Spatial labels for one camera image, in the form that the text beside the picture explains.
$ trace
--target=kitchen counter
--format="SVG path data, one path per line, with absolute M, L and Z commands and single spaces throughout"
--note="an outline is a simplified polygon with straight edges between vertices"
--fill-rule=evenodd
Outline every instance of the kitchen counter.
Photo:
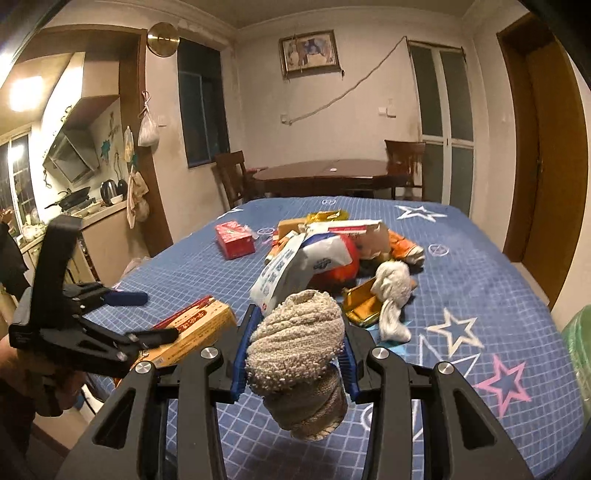
M 110 207 L 101 208 L 101 210 L 99 210 L 98 212 L 93 213 L 91 215 L 87 215 L 82 219 L 82 229 L 84 230 L 93 223 L 96 223 L 102 220 L 103 218 L 108 217 L 109 215 L 113 215 L 114 213 L 119 212 L 120 210 L 123 210 L 126 207 L 127 202 L 124 201 L 118 203 L 117 205 L 111 205 Z
M 25 253 L 28 252 L 31 248 L 39 245 L 39 243 L 41 243 L 43 241 L 43 235 L 38 236 L 37 238 L 31 240 L 29 243 L 27 243 L 24 247 L 21 247 L 21 253 Z
M 121 202 L 121 203 L 118 203 L 117 205 L 112 205 L 110 207 L 105 206 L 105 207 L 101 208 L 101 210 L 99 210 L 98 212 L 85 216 L 82 219 L 82 230 L 90 227 L 91 225 L 93 225 L 96 222 L 100 222 L 103 218 L 106 218 L 109 215 L 113 215 L 114 213 L 117 213 L 120 210 L 123 210 L 126 207 L 127 207 L 127 202 Z M 21 253 L 23 254 L 25 252 L 28 252 L 31 248 L 36 247 L 42 241 L 43 241 L 43 235 L 30 241 L 24 247 L 21 247 Z
M 126 207 L 127 203 L 121 202 L 82 219 L 82 237 L 68 264 L 66 281 L 100 281 L 110 287 L 119 281 L 132 260 L 149 256 L 139 226 L 129 228 Z M 31 284 L 42 243 L 43 236 L 21 248 L 29 268 L 25 276 Z

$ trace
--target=kettle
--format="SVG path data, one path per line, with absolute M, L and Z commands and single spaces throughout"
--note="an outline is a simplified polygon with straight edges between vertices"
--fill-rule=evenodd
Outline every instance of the kettle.
M 117 184 L 115 183 L 114 180 L 112 180 L 112 179 L 105 180 L 100 185 L 100 196 L 102 197 L 102 199 L 106 205 L 108 205 L 108 206 L 113 205 L 111 203 L 111 198 L 117 197 L 117 195 L 118 195 Z

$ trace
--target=rolled towel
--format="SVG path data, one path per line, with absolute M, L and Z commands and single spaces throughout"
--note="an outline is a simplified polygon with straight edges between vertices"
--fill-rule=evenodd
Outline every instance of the rolled towel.
M 337 368 L 345 324 L 327 293 L 304 290 L 288 296 L 251 336 L 248 382 L 284 430 L 296 438 L 320 440 L 347 412 Z

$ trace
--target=plastic bag hanging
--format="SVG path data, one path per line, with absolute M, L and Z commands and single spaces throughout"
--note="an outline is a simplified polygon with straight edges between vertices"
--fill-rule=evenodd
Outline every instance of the plastic bag hanging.
M 152 118 L 150 109 L 148 108 L 148 102 L 150 101 L 150 94 L 147 91 L 143 91 L 144 96 L 144 109 L 140 113 L 143 115 L 142 124 L 139 128 L 138 146 L 150 147 L 160 139 L 160 132 L 158 132 L 158 124 Z
M 131 163 L 131 159 L 134 157 L 134 135 L 131 133 L 131 129 L 129 125 L 125 129 L 125 133 L 123 134 L 123 144 L 124 144 L 124 151 L 123 151 L 123 158 L 125 163 Z

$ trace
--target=red box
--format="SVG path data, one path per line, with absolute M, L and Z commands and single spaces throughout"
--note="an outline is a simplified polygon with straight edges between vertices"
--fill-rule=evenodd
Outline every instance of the red box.
M 216 225 L 217 242 L 228 260 L 255 252 L 252 235 L 240 223 L 231 222 Z

